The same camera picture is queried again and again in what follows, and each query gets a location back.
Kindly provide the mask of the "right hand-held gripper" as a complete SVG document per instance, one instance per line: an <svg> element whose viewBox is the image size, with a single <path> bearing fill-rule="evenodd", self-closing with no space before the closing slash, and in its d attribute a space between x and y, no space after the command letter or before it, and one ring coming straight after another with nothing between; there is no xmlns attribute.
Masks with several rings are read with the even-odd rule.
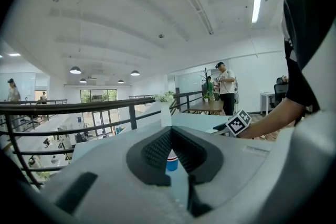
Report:
<svg viewBox="0 0 336 224"><path fill-rule="evenodd" d="M233 115L226 123L217 125L213 127L216 131L227 132L230 131L230 134L234 137L239 135L241 132L246 130L251 124L250 115L245 112L245 110L239 110L235 115Z"/></svg>

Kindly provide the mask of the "black high-back office chair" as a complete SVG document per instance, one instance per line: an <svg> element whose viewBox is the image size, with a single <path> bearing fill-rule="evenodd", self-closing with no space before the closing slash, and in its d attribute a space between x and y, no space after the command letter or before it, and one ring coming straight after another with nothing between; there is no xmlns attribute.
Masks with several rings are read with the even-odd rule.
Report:
<svg viewBox="0 0 336 224"><path fill-rule="evenodd" d="M286 96L286 92L288 89L288 77L282 76L276 80L276 84L274 85L274 97L271 98L270 106L271 108L275 108Z"/></svg>

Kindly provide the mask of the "white ceramic vase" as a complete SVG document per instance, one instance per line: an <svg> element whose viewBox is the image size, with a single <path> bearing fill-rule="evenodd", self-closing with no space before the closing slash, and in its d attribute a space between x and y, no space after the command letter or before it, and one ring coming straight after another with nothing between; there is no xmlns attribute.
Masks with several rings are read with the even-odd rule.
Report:
<svg viewBox="0 0 336 224"><path fill-rule="evenodd" d="M161 102L161 126L171 126L171 112L170 112L170 104L168 102Z"/></svg>

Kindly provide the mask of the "large glass window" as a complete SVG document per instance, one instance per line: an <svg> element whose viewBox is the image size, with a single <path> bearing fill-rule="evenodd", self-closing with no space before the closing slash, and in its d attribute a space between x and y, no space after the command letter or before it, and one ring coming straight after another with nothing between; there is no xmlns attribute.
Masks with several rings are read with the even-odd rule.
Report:
<svg viewBox="0 0 336 224"><path fill-rule="evenodd" d="M80 90L81 103L116 101L117 90Z"/></svg>

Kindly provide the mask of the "white desk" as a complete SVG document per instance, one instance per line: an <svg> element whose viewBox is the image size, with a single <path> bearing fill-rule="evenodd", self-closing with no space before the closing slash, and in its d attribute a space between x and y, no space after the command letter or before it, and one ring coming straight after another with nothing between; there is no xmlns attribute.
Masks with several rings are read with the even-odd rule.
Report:
<svg viewBox="0 0 336 224"><path fill-rule="evenodd" d="M262 92L260 94L260 114L268 115L269 111L273 109L271 103L273 103L274 97L274 92Z"/></svg>

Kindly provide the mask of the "person's right forearm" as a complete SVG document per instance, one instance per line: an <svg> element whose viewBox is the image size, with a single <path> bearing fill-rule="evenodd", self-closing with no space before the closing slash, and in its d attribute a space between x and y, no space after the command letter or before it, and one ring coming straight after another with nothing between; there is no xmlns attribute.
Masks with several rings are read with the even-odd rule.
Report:
<svg viewBox="0 0 336 224"><path fill-rule="evenodd" d="M278 131L296 120L304 110L304 105L284 98L267 116L258 122L252 123L237 136L239 138L252 139Z"/></svg>

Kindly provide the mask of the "person in black shirt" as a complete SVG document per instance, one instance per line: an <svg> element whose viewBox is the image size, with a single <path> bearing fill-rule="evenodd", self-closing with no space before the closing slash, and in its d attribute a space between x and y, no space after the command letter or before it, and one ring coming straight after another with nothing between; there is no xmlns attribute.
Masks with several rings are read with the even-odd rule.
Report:
<svg viewBox="0 0 336 224"><path fill-rule="evenodd" d="M289 85L286 98L312 110L320 109L302 74L329 31L336 15L331 0L284 0L283 33Z"/></svg>

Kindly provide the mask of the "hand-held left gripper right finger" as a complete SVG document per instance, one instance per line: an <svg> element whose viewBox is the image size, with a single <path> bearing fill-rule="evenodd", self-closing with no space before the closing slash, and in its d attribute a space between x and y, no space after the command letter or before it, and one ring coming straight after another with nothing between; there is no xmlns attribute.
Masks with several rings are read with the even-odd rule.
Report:
<svg viewBox="0 0 336 224"><path fill-rule="evenodd" d="M172 150L178 166L172 172L172 193L193 218L209 213L242 190L272 146L174 126Z"/></svg>

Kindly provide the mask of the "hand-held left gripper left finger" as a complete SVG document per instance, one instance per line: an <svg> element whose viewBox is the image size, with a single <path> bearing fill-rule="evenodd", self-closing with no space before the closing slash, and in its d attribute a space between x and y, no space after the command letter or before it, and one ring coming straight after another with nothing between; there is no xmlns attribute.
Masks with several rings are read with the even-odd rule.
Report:
<svg viewBox="0 0 336 224"><path fill-rule="evenodd" d="M54 175L41 191L56 224L184 224L166 161L170 128L102 140Z"/></svg>

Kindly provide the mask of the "white flower bouquet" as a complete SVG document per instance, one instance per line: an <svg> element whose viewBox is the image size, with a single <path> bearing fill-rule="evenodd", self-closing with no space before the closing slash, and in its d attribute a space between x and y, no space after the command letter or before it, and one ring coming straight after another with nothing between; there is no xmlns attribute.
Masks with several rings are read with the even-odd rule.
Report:
<svg viewBox="0 0 336 224"><path fill-rule="evenodd" d="M174 100L174 92L173 91L167 91L160 94L155 94L152 97L156 102L161 103L171 103Z"/></svg>

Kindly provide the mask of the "dark wooden coat rack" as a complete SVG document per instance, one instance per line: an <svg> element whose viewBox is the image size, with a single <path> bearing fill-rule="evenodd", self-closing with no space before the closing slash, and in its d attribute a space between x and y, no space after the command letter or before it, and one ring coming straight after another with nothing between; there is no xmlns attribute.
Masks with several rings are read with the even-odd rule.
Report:
<svg viewBox="0 0 336 224"><path fill-rule="evenodd" d="M206 82L208 81L208 77L212 76L212 70L211 69L204 68L204 70L202 70L201 72L202 72L202 74L200 76Z"/></svg>

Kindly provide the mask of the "black metal railing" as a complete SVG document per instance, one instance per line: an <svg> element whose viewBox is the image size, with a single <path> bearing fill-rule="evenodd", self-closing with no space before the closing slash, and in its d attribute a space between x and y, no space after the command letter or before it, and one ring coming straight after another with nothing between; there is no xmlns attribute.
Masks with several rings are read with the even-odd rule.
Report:
<svg viewBox="0 0 336 224"><path fill-rule="evenodd" d="M20 170L23 171L23 174L28 178L28 182L31 185L34 185L38 189L44 185L43 182L39 182L36 177L33 175L33 172L54 172L59 171L62 167L46 167L46 168L30 168L28 164L24 160L24 156L42 156L42 155L59 155L59 154L69 154L73 153L74 149L63 149L59 151L22 151L18 146L18 142L16 137L49 137L56 136L59 137L61 135L69 135L69 134L77 134L84 133L89 131L97 131L104 130L108 127L114 127L121 124L129 123L131 125L131 129L135 130L138 128L137 121L141 119L145 119L157 114L161 114L162 110L156 110L154 112L143 114L141 116L136 116L135 114L135 106L142 104L154 103L155 98L151 95L145 95L143 98L133 98L133 99L125 99L119 101L107 101L107 102L96 102L96 103L81 103L81 104L68 104L68 103L57 103L58 100L54 101L54 104L42 104L41 100L37 101L17 101L17 102L0 102L0 116L5 118L3 124L6 125L7 130L1 131L0 135L7 135L11 141L12 147L14 149L13 153L17 155L17 158L20 162ZM17 132L17 127L13 125L14 119L11 118L12 115L18 115L19 118L24 118L26 116L46 116L46 121L49 121L51 118L59 115L71 115L76 113L84 113L84 112L103 112L110 111L111 109L119 109L119 108L128 108L129 109L129 118L122 121L94 125L92 127L83 127L81 129L72 129L65 131L43 131L39 129L37 132Z"/></svg>

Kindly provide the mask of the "ceiling tube light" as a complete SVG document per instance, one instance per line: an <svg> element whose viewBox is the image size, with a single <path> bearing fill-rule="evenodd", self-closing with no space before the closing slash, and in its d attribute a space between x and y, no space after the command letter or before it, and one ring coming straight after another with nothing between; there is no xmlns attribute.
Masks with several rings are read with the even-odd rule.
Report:
<svg viewBox="0 0 336 224"><path fill-rule="evenodd" d="M254 24L258 21L259 11L260 11L261 0L254 0L253 2L253 13L251 17L251 23Z"/></svg>

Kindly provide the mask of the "dark wooden table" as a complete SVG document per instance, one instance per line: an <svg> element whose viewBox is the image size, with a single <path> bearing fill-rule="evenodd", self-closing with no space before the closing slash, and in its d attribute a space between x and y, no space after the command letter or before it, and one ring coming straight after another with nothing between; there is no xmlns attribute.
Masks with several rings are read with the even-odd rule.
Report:
<svg viewBox="0 0 336 224"><path fill-rule="evenodd" d="M210 100L208 102L202 101L193 106L190 106L188 109L189 113L197 113L197 114L206 114L206 115L221 115L223 110L223 102L222 101L213 101Z"/></svg>

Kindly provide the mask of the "blue plastic cup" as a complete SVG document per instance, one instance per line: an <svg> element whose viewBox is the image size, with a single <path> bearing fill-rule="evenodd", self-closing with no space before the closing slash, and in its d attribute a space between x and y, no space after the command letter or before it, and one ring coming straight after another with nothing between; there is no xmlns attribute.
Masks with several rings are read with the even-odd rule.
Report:
<svg viewBox="0 0 336 224"><path fill-rule="evenodd" d="M166 162L166 170L173 172L178 169L179 161L177 158L168 159Z"/></svg>

